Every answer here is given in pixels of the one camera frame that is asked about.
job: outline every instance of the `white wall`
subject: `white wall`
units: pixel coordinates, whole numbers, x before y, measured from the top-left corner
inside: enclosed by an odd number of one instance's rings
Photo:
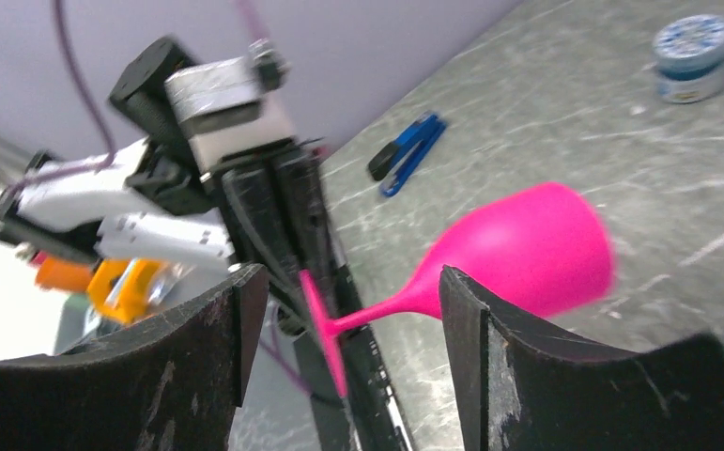
[[[67,293],[35,287],[36,270],[0,244],[0,360],[51,353]]]
[[[520,0],[257,0],[294,70],[284,97],[300,136],[337,147]],[[63,70],[49,0],[0,0],[0,135],[68,157],[102,153]],[[244,52],[233,0],[68,1],[77,58],[105,105],[118,75],[168,33],[203,61]],[[138,133],[110,112],[119,145]]]

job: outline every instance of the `scratch mark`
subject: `scratch mark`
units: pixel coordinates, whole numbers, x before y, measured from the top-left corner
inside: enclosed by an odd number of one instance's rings
[[[680,261],[678,266],[680,266],[680,267],[690,266],[690,265],[696,263],[697,261],[712,254],[714,251],[720,249],[723,246],[724,246],[724,233],[721,234],[720,236],[716,237],[714,240],[708,242],[700,250],[693,253],[690,257],[685,258],[684,260]]]
[[[154,434],[149,434],[144,430],[140,433],[138,443],[135,445],[135,451],[150,451],[154,445]]]
[[[683,143],[700,143],[703,141],[715,141],[715,142],[724,142],[724,136],[695,136],[692,138],[684,138],[684,139],[677,139],[674,140],[675,144],[683,144]]]
[[[640,169],[639,171],[636,171],[633,174],[630,174],[628,177],[625,177],[624,179],[616,180],[616,181],[613,181],[613,182],[605,184],[605,185],[594,186],[593,188],[589,188],[585,191],[581,191],[580,193],[581,194],[591,194],[591,193],[596,193],[597,191],[605,190],[607,188],[611,188],[614,186],[624,186],[624,185],[630,186],[632,188],[640,189],[639,185],[634,185],[634,184],[631,184],[630,182],[633,179],[640,177],[646,173],[652,172],[652,171],[653,171],[653,169],[651,167],[644,167],[643,169]]]
[[[165,423],[165,430],[162,431],[162,436],[160,437],[159,451],[174,450],[174,434],[176,430],[177,422],[174,419],[170,419]]]
[[[481,42],[481,43],[475,45],[474,47],[468,48],[468,49],[465,50],[464,52],[461,52],[460,54],[458,54],[455,58],[459,58],[459,57],[461,57],[461,56],[464,56],[465,54],[471,54],[471,53],[473,53],[473,52],[475,52],[475,51],[477,51],[477,50],[480,50],[481,48],[485,47],[489,42],[492,42],[492,41],[494,41],[495,39],[500,39],[500,38],[502,38],[502,37],[504,37],[504,36],[510,35],[511,33],[517,31],[518,29],[520,29],[520,28],[521,28],[522,26],[524,26],[525,24],[531,23],[531,22],[533,22],[533,21],[535,21],[535,20],[538,20],[538,19],[541,19],[542,17],[545,17],[545,16],[547,16],[547,15],[549,15],[549,14],[552,14],[553,12],[557,11],[558,9],[561,9],[561,8],[564,8],[564,7],[568,6],[568,5],[570,5],[570,4],[571,4],[572,2],[574,2],[574,1],[575,1],[575,0],[566,0],[565,2],[563,2],[563,3],[561,3],[560,5],[556,6],[555,8],[551,8],[551,9],[548,9],[548,10],[542,12],[542,13],[536,14],[535,16],[530,17],[528,20],[523,21],[523,22],[519,23],[518,25],[513,26],[513,27],[511,27],[511,28],[503,31],[502,33],[498,34],[497,36],[494,36],[494,37],[491,38],[491,39],[487,39],[485,42]]]
[[[541,335],[541,337],[549,338],[551,340],[568,341],[569,343],[579,343],[581,345],[589,345],[589,346],[594,346],[597,348],[609,348],[609,346],[603,345],[601,343],[593,343],[591,341],[585,341],[585,340],[576,340],[574,338],[566,338],[563,336]]]
[[[616,132],[616,133],[600,133],[600,134],[587,134],[579,137],[580,141],[593,141],[596,139],[610,139],[610,138],[629,138],[632,136],[642,136],[644,134],[650,134],[662,130],[660,127],[652,127],[645,130],[634,130],[632,132]]]
[[[675,398],[675,397],[684,402],[688,402],[690,400],[690,395],[679,392],[677,390],[674,390],[673,392],[671,392],[671,396],[669,398]]]
[[[337,208],[337,207],[340,206],[341,204],[346,203],[348,200],[353,200],[353,199],[355,199],[355,198],[357,198],[357,197],[359,197],[359,196],[361,196],[361,195],[364,195],[365,193],[369,193],[369,192],[371,192],[371,191],[373,191],[373,190],[376,190],[376,189],[378,189],[377,183],[376,183],[376,184],[373,184],[373,185],[371,185],[371,186],[368,186],[367,188],[364,188],[363,190],[358,191],[358,192],[356,192],[356,193],[348,194],[348,195],[344,196],[343,198],[337,200],[337,201],[334,202],[333,204],[331,204],[331,205],[329,206],[329,211],[334,210],[335,208]]]
[[[351,161],[349,161],[349,162],[347,162],[347,163],[345,163],[345,164],[342,164],[342,165],[340,165],[340,166],[337,166],[337,167],[333,168],[331,171],[323,174],[323,177],[331,177],[332,175],[336,174],[337,172],[339,172],[339,171],[345,169],[346,167],[354,164],[354,163],[357,162],[358,160],[359,160],[358,158],[355,158],[355,159],[353,159],[353,160],[351,160]]]
[[[157,391],[154,393],[154,398],[151,400],[151,408],[148,410],[148,418],[146,420],[146,427],[154,421],[154,417],[157,416],[157,411],[160,409],[160,403],[162,402],[162,391],[165,390],[165,385],[174,379],[174,369],[176,366],[173,362],[165,364],[165,370],[162,372],[160,383],[157,385]]]
[[[644,283],[643,285],[641,285],[640,287],[636,288],[635,291],[636,291],[636,292],[641,292],[641,293],[642,293],[642,292],[645,292],[645,291],[649,291],[649,288],[654,287],[654,286],[657,285],[659,282],[661,282],[661,281],[663,281],[663,280],[666,280],[666,279],[668,279],[668,278],[671,278],[671,275],[670,275],[670,274],[659,274],[659,275],[656,275],[655,277],[651,278],[648,282],[646,282],[646,283]],[[599,312],[598,312],[596,315],[594,315],[593,317],[594,317],[594,318],[599,318],[599,317],[602,316],[602,315],[609,314],[609,312],[610,312],[611,310],[613,310],[614,308],[619,307],[619,306],[622,305],[623,303],[626,303],[626,302],[629,301],[630,299],[632,299],[632,294],[627,295],[627,296],[622,296],[621,298],[617,299],[616,301],[613,301],[612,303],[605,304],[602,308],[599,309]]]
[[[701,310],[700,308],[696,308],[696,307],[691,307],[690,305],[688,305],[686,303],[678,303],[677,306],[679,306],[683,310],[687,310],[688,312],[694,313],[696,315],[703,315],[703,316],[707,315],[707,312],[705,312],[704,310]]]
[[[704,188],[718,188],[724,186],[724,179],[710,179],[691,185],[679,186],[672,190],[666,191],[667,194],[691,193],[702,190]]]
[[[467,200],[465,200],[464,202],[461,202],[460,204],[458,204],[458,207],[457,207],[452,213],[450,213],[447,217],[448,217],[448,218],[455,218],[455,216],[456,216],[457,214],[459,214],[461,211],[464,211],[467,207],[469,207],[472,203],[474,203],[475,200],[476,200],[476,197],[477,197],[480,193],[482,193],[483,191],[485,191],[485,189],[479,189],[479,190],[477,190],[474,194],[468,196],[468,197],[467,197]]]
[[[489,343],[501,341],[504,340],[499,334],[489,331]],[[508,362],[508,353],[503,347],[489,347],[489,365],[490,368],[497,369],[488,378],[488,448],[502,450],[507,449],[507,445],[503,443],[507,425],[521,417],[522,401],[516,388],[514,369]]]
[[[514,108],[517,108],[523,101],[525,101],[525,99],[527,99],[528,97],[531,97],[531,96],[533,95],[533,93],[534,93],[535,91],[537,91],[537,90],[538,90],[540,87],[542,87],[543,85],[544,85],[543,83],[538,83],[538,84],[536,84],[534,87],[530,88],[530,89],[528,90],[528,92],[525,93],[524,96],[522,96],[522,97],[520,97],[519,99],[517,99],[514,103],[511,104],[511,106],[509,106],[509,107],[505,108],[504,110],[502,110],[502,113],[500,113],[500,115],[497,116],[497,117],[494,119],[494,122],[495,122],[495,123],[498,123],[498,122],[500,122],[501,120],[503,120],[506,116],[508,116],[508,115],[511,113],[511,110],[513,110]]]
[[[223,308],[225,307],[225,301],[218,301],[212,304],[212,307],[207,311],[207,317],[204,318],[204,322],[207,326],[211,326],[222,317]]]
[[[605,109],[604,106],[599,106],[599,107],[596,107],[596,108],[583,108],[583,109],[577,110],[577,111],[574,112],[574,113],[570,113],[570,114],[568,114],[568,115],[566,115],[566,116],[558,117],[557,119],[552,119],[552,120],[548,120],[548,121],[545,121],[545,122],[528,122],[527,124],[520,125],[520,126],[518,126],[518,127],[515,127],[515,128],[513,128],[513,129],[509,130],[508,132],[505,132],[505,134],[516,133],[516,132],[520,132],[520,131],[522,131],[522,130],[530,129],[530,128],[533,128],[533,127],[543,127],[543,126],[546,126],[546,125],[557,124],[557,123],[559,123],[559,122],[565,121],[566,119],[571,119],[572,117],[587,115],[587,114],[589,114],[589,113],[594,113],[594,112],[597,112],[597,111],[600,111],[600,110],[603,110],[603,109]]]
[[[621,251],[622,254],[627,254],[629,256],[634,256],[638,254],[638,250],[630,244],[627,240],[621,237],[613,237],[613,244],[616,246],[616,249],[618,251]]]
[[[164,322],[165,324],[168,324],[168,327],[170,327],[171,329],[174,329],[174,324],[171,322],[170,319],[168,319],[167,316],[160,315],[160,318],[162,319],[162,322]]]
[[[476,97],[476,98],[472,99],[471,101],[467,101],[467,102],[457,105],[453,108],[448,108],[448,109],[444,110],[443,113],[447,117],[447,116],[452,115],[453,113],[457,113],[461,110],[465,110],[467,108],[470,108],[471,106],[475,106],[478,103],[481,103],[484,101],[489,101],[489,98],[487,98],[486,96]]]
[[[652,391],[655,392],[655,395],[657,396],[657,403],[660,404],[660,409],[663,411],[663,416],[665,416],[666,418],[671,418],[671,412],[669,411],[669,402],[666,400],[663,394],[660,393],[657,385],[655,385],[655,381],[653,381],[652,378],[649,377],[649,373],[646,372],[646,368],[643,367],[641,362],[636,361],[636,365],[640,369],[640,372],[643,373],[643,377],[644,379],[646,379],[646,383],[648,383],[649,386],[652,388]]]

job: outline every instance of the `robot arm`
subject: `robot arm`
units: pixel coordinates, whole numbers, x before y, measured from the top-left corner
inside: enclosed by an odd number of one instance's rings
[[[217,162],[294,136],[270,93],[283,81],[282,66],[266,42],[252,46],[250,56],[196,66],[175,41],[159,39],[126,68],[110,95],[148,138],[121,149],[101,171],[6,193],[0,230],[81,263],[145,257],[227,268],[235,249],[224,227],[172,216],[216,206],[201,180]],[[27,172],[42,175],[99,158],[60,162],[40,152]]]

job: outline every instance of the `marble pattern surface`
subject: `marble pattern surface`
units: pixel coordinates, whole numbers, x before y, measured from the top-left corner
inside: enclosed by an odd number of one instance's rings
[[[331,215],[365,304],[409,278],[465,213],[554,179],[605,218],[620,265],[602,303],[554,319],[649,350],[724,325],[724,93],[692,105],[654,95],[651,42],[724,1],[526,0],[324,165]],[[365,165],[425,110],[451,126],[396,197]],[[438,321],[374,324],[418,449],[461,449]]]

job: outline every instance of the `purple cable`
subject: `purple cable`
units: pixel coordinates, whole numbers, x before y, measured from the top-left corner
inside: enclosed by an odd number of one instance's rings
[[[245,21],[245,27],[251,35],[251,39],[256,42],[261,39],[267,39],[270,36],[268,28],[262,24],[254,5],[254,0],[235,0],[239,13]]]
[[[66,63],[66,69],[69,73],[69,77],[74,83],[74,87],[76,87],[77,89],[77,94],[79,95],[80,100],[85,104],[85,109],[87,110],[88,115],[93,120],[97,129],[99,129],[101,140],[104,142],[104,146],[107,148],[107,155],[105,155],[104,159],[99,162],[83,163],[73,167],[57,169],[48,174],[43,174],[40,176],[25,177],[10,187],[11,193],[15,193],[16,191],[19,191],[26,186],[35,185],[44,181],[62,179],[63,177],[74,176],[88,171],[98,172],[102,169],[109,167],[111,164],[113,164],[113,161],[116,160],[116,142],[113,139],[113,136],[110,134],[104,118],[99,113],[99,109],[97,108],[96,103],[93,102],[93,99],[88,92],[88,89],[85,86],[85,81],[80,72],[80,68],[74,58],[69,29],[66,24],[66,14],[63,10],[63,6],[63,0],[53,0],[54,30],[57,35],[57,43],[60,46],[60,51],[63,55],[63,60]]]
[[[298,373],[296,373],[295,370],[292,369],[292,366],[284,361],[284,359],[282,358],[282,354],[276,352],[270,347],[268,343],[265,343],[262,340],[259,340],[259,346],[268,356],[270,356],[271,359],[276,362],[276,365],[281,367],[281,369],[285,372],[285,375],[288,379],[290,379],[293,385],[298,387],[298,389],[307,396],[312,394],[312,390],[310,390],[309,387],[306,386],[306,382],[304,382],[303,379],[300,378]]]

